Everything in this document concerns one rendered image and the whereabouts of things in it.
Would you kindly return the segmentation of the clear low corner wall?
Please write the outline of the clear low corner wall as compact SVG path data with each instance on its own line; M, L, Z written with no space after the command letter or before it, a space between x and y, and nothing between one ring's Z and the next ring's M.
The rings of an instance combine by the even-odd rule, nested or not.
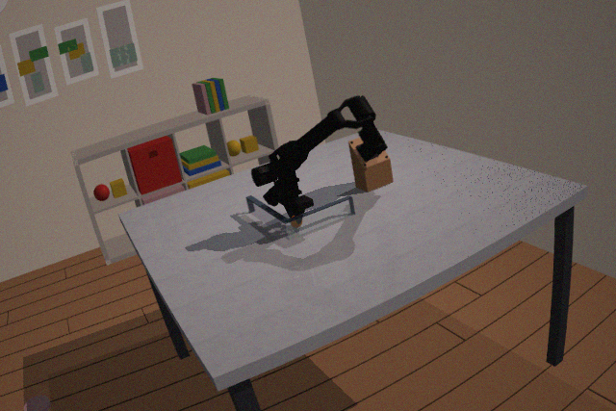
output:
M247 202L250 214L252 214L252 216L256 217L288 241L321 229L342 219L354 216L352 199L349 199L304 218L299 218L285 224L251 201L247 200Z

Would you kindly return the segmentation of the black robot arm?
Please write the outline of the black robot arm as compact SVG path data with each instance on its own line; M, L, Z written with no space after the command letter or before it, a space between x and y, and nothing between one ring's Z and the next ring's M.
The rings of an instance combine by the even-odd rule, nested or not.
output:
M356 121L344 119L341 111L346 106ZM269 155L268 164L253 168L251 177L254 184L260 187L273 182L274 186L263 195L263 198L269 205L276 206L284 199L284 195L286 198L290 196L282 183L277 184L277 178L283 180L295 177L295 171L307 159L309 152L336 130L344 127L353 129L362 127L362 130L358 132L363 143L357 145L356 148L365 161L379 156L387 145L374 126L375 117L376 113L365 96L345 99L340 108L331 111L327 118L320 121L297 141L288 141L272 152ZM279 156L279 160L276 155Z

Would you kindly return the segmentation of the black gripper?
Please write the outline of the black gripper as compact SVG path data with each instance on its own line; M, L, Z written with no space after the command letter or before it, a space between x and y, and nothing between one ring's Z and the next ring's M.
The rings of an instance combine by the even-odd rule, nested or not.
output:
M290 218L292 216L303 214L305 209L314 206L312 198L306 195L298 196L299 194L302 194L302 191L298 189L297 182L299 182L299 178L297 178L296 175L290 179L278 179L276 182L278 185L279 183L282 183L289 192L290 196L286 198L284 195L284 199L280 202L280 204L284 206Z

